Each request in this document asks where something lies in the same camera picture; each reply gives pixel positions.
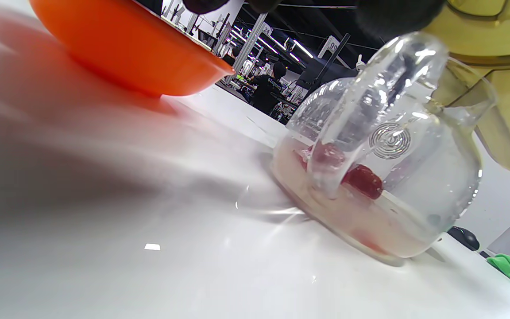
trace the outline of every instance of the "ceiling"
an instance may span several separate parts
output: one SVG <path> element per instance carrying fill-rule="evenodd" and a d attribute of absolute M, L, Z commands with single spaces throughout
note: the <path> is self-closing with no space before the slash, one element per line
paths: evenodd
<path fill-rule="evenodd" d="M 351 8 L 313 8 L 313 6 L 353 6 L 356 0 L 284 0 L 273 12 L 269 12 L 265 22 L 274 29 L 273 38 L 284 43 L 286 38 L 298 40 L 314 55 L 320 52 L 326 39 L 333 35 L 341 40 L 344 34 L 350 34 L 346 48 L 340 57 L 350 66 L 355 66 L 358 55 L 367 62 L 383 44 L 380 38 L 364 34 L 355 23 Z M 244 4 L 235 20 L 236 26 L 251 28 L 259 15 L 248 4 Z M 304 62 L 309 57 L 298 54 Z M 295 61 L 285 59 L 286 63 L 296 67 Z"/>

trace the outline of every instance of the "black computer mouse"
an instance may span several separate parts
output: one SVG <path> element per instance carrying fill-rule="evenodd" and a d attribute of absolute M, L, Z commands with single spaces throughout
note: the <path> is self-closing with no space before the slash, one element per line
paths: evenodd
<path fill-rule="evenodd" d="M 448 230 L 448 234 L 470 250 L 475 251 L 479 249 L 479 242 L 476 236 L 465 228 L 453 226 Z"/>

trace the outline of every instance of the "sign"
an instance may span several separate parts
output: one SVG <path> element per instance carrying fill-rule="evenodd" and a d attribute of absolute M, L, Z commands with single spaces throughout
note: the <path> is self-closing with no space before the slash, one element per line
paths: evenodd
<path fill-rule="evenodd" d="M 268 36 L 271 36 L 271 34 L 273 34 L 273 28 L 271 28 L 269 24 L 263 23 L 263 31 L 261 32 Z"/>
<path fill-rule="evenodd" d="M 330 36 L 328 38 L 328 40 L 326 40 L 326 44 L 324 44 L 324 46 L 322 47 L 322 49 L 320 50 L 320 54 L 318 54 L 318 57 L 319 58 L 322 58 L 324 57 L 324 54 L 326 53 L 326 51 L 329 51 L 331 52 L 332 54 L 334 54 L 334 52 L 338 49 L 338 46 L 340 46 L 340 42 L 338 41 L 338 39 L 336 39 L 334 36 Z M 340 58 L 339 56 L 336 57 L 336 59 L 342 63 L 343 66 L 347 67 L 348 69 L 350 68 L 346 62 L 344 62 L 342 60 L 342 58 Z"/>

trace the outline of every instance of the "clear glass kettle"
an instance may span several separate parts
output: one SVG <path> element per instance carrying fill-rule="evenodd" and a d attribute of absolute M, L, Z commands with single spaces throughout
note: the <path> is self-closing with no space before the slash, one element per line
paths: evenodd
<path fill-rule="evenodd" d="M 289 121 L 273 173 L 307 214 L 383 261 L 424 252 L 476 196 L 472 140 L 496 104 L 437 38 L 395 38 L 354 79 L 327 83 Z"/>

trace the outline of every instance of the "red strawberry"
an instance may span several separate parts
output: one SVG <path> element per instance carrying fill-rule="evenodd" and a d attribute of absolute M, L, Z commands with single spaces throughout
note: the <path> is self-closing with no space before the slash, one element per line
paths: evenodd
<path fill-rule="evenodd" d="M 383 192 L 383 181 L 367 166 L 361 164 L 351 169 L 344 176 L 342 183 L 352 185 L 371 199 L 379 198 Z"/>

